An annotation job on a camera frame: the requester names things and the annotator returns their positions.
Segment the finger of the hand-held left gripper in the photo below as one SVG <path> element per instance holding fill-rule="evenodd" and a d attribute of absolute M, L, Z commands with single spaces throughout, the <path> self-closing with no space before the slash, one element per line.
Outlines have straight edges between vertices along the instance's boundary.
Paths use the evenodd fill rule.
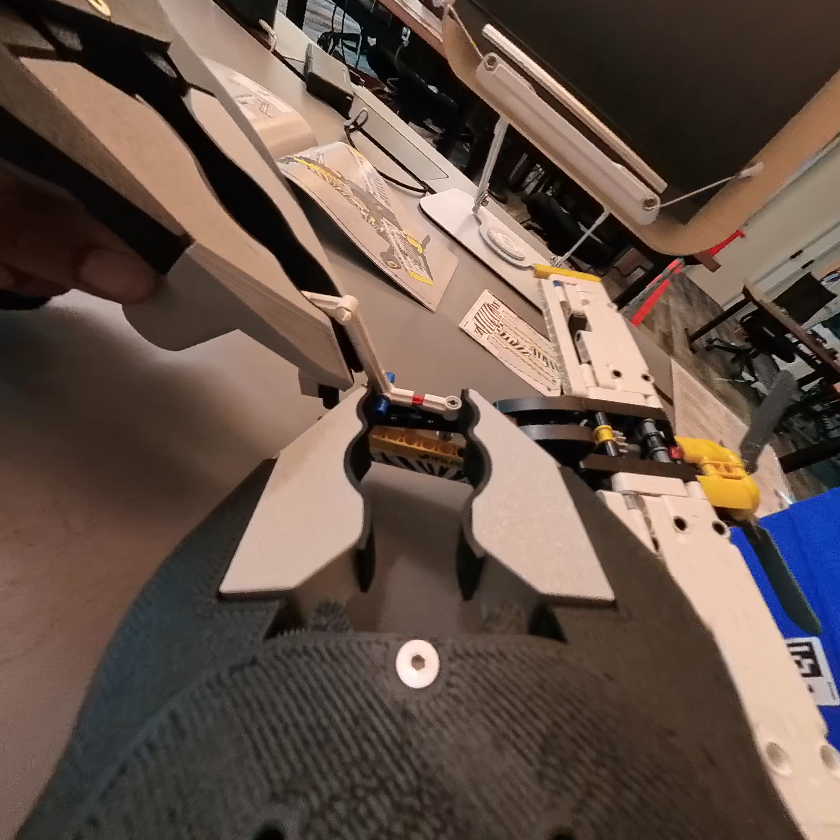
<path fill-rule="evenodd" d="M 302 292 L 340 296 L 298 198 L 224 87 L 196 87 L 172 62 L 142 62 L 143 94 L 183 140 L 227 215 Z"/>
<path fill-rule="evenodd" d="M 224 164 L 234 199 L 226 209 L 187 143 L 145 102 L 91 71 L 2 45 L 2 115 L 25 131 L 16 166 L 76 197 L 162 276 L 126 319 L 163 350 L 186 350 L 240 331 L 318 386 L 353 385 L 338 329 L 306 292 L 340 291 L 329 259 L 265 145 L 235 115 L 235 102 L 197 56 L 209 83 L 186 96 Z"/>

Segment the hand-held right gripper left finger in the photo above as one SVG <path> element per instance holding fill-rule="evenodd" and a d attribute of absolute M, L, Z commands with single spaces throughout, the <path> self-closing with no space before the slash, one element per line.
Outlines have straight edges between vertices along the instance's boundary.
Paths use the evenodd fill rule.
<path fill-rule="evenodd" d="M 366 397 L 356 388 L 280 451 L 219 586 L 222 597 L 347 601 L 369 590 Z"/>

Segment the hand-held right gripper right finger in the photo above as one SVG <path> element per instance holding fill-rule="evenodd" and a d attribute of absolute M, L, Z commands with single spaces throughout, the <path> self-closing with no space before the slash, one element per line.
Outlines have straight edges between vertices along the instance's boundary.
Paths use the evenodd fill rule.
<path fill-rule="evenodd" d="M 485 606 L 611 606 L 615 594 L 557 461 L 476 390 L 462 393 L 459 591 Z"/>

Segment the white lego link assembly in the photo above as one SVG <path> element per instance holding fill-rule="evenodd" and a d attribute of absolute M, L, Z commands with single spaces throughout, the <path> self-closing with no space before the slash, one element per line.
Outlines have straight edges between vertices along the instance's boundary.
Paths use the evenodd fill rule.
<path fill-rule="evenodd" d="M 396 387 L 383 365 L 380 363 L 371 336 L 364 326 L 360 303 L 356 297 L 324 295 L 316 292 L 302 292 L 303 296 L 338 323 L 347 334 L 367 377 L 368 386 L 377 395 L 380 402 L 388 406 L 413 408 L 437 414 L 449 419 L 454 418 L 462 407 L 461 399 L 455 395 L 440 396 L 418 394 L 411 390 Z"/>

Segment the yellow white lego plane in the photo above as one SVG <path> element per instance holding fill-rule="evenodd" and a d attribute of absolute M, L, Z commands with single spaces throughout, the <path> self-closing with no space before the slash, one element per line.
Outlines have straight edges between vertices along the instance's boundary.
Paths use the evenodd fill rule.
<path fill-rule="evenodd" d="M 492 828 L 522 838 L 838 838 L 838 757 L 738 548 L 741 528 L 783 609 L 821 626 L 759 525 L 755 462 L 676 436 L 633 330 L 593 276 L 538 266 L 562 394 L 497 402 L 560 465 L 613 605 L 481 606 L 488 635 L 439 655 L 467 723 L 516 722 Z M 371 456 L 467 481 L 461 422 L 375 398 Z M 512 635 L 494 635 L 493 631 Z"/>

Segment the lego instruction booklet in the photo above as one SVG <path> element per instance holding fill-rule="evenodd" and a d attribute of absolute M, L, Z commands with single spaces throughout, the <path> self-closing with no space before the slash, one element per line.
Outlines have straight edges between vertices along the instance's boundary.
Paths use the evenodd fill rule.
<path fill-rule="evenodd" d="M 237 103 L 279 171 L 397 286 L 435 312 L 457 258 L 409 224 L 391 184 L 346 142 L 304 148 L 316 138 L 302 115 L 275 93 L 212 59 L 206 67 Z"/>

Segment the person's left hand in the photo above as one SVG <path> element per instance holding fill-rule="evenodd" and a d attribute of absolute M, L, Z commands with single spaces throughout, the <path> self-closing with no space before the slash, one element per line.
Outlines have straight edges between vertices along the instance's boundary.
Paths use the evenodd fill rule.
<path fill-rule="evenodd" d="M 132 305 L 157 288 L 154 269 L 77 201 L 1 174 L 1 309 L 31 311 L 69 291 Z"/>

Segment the black power adapter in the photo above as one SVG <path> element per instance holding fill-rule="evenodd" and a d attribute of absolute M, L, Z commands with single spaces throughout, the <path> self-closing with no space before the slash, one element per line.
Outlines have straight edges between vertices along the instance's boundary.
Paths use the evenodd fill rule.
<path fill-rule="evenodd" d="M 306 47 L 302 70 L 305 87 L 331 109 L 350 117 L 354 91 L 347 66 L 316 44 Z"/>

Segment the zebra striped sticker sheet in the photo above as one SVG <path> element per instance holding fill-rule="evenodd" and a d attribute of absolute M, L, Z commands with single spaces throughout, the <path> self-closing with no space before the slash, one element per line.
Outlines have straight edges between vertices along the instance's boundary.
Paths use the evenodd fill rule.
<path fill-rule="evenodd" d="M 481 292 L 459 327 L 542 396 L 563 393 L 551 342 L 489 290 Z"/>

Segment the red desk leg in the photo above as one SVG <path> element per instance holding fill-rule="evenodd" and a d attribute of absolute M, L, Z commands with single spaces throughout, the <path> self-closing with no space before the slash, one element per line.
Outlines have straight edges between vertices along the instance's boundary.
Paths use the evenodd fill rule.
<path fill-rule="evenodd" d="M 718 270 L 720 268 L 718 254 L 736 240 L 744 237 L 744 231 L 739 228 L 719 244 L 714 245 L 705 251 L 689 255 L 688 257 L 677 257 L 672 259 L 667 266 L 659 272 L 656 278 L 648 283 L 646 288 L 639 292 L 631 303 L 626 305 L 625 315 L 627 320 L 630 321 L 634 327 L 639 327 L 654 309 L 659 299 L 664 296 L 672 282 L 679 275 L 684 273 L 688 266 L 704 266 L 710 272 Z"/>

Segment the blue plastic bin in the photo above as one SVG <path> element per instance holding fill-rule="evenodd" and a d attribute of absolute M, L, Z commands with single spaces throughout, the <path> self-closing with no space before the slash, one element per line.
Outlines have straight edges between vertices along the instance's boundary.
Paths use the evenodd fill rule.
<path fill-rule="evenodd" d="M 786 615 L 740 528 L 731 540 L 741 552 L 784 638 L 800 676 L 822 714 L 827 740 L 839 749 L 839 489 L 796 502 L 760 520 L 788 564 L 822 632 L 801 630 Z"/>

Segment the black office chair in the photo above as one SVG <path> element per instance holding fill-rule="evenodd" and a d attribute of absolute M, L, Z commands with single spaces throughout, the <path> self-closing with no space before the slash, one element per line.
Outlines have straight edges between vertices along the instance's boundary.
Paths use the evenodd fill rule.
<path fill-rule="evenodd" d="M 731 365 L 738 371 L 733 381 L 765 396 L 783 364 L 803 361 L 795 349 L 798 344 L 762 310 L 751 312 L 738 325 L 740 340 L 712 338 L 705 342 L 704 349 L 729 354 Z"/>

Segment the black monitor with tan back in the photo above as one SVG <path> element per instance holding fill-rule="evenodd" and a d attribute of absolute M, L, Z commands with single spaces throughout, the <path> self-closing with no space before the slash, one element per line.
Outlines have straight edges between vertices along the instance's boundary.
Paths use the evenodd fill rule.
<path fill-rule="evenodd" d="M 838 136 L 839 3 L 445 2 L 473 92 L 659 253 L 708 250 Z"/>

